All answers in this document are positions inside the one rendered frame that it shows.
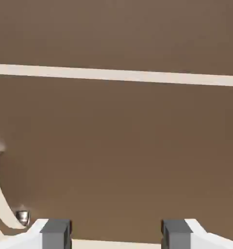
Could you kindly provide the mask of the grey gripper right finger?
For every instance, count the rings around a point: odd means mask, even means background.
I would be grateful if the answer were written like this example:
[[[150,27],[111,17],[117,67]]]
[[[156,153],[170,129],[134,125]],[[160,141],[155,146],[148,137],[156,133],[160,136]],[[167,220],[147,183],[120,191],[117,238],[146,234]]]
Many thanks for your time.
[[[161,249],[233,249],[233,241],[207,232],[196,219],[162,220]]]

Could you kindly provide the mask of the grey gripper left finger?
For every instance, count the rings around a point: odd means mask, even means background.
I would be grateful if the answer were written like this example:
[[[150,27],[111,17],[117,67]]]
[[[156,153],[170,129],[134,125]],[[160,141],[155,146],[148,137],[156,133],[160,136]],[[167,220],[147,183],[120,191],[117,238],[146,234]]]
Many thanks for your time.
[[[71,249],[69,219],[38,219],[23,233],[0,240],[0,249]]]

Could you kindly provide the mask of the brown wooden cabinet door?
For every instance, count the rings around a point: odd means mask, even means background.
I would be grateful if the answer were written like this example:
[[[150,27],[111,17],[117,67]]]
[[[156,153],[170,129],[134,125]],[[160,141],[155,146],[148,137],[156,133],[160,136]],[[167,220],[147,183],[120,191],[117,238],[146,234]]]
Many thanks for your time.
[[[233,87],[0,76],[0,149],[9,206],[75,238],[195,218],[233,240]]]
[[[233,75],[233,0],[0,0],[0,63]]]

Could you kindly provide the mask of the cream framed wooden cabinet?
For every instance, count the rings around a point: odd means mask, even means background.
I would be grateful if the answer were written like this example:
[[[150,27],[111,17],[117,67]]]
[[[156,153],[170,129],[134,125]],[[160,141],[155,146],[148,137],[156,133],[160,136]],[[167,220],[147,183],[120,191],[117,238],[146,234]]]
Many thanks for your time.
[[[79,80],[116,81],[116,82],[141,82],[141,83],[171,84],[171,85],[233,87],[233,75],[164,72],[164,71],[134,71],[134,70],[117,70],[117,69],[73,68],[73,67],[19,65],[19,64],[2,64],[2,63],[0,63],[0,76],[44,77],[44,78],[62,78],[62,79],[79,79]],[[18,210],[26,210],[31,214],[31,211],[27,209],[17,209],[17,210],[12,209],[15,215]],[[32,219],[31,215],[30,223],[33,223],[35,220],[37,219]],[[73,232],[72,232],[73,239],[90,241],[91,243],[94,244],[100,241],[116,243],[116,244],[122,244],[127,242],[127,241],[80,239],[80,238],[75,238],[73,236]],[[144,242],[130,242],[130,243],[159,244],[160,240],[156,243],[144,243]]]

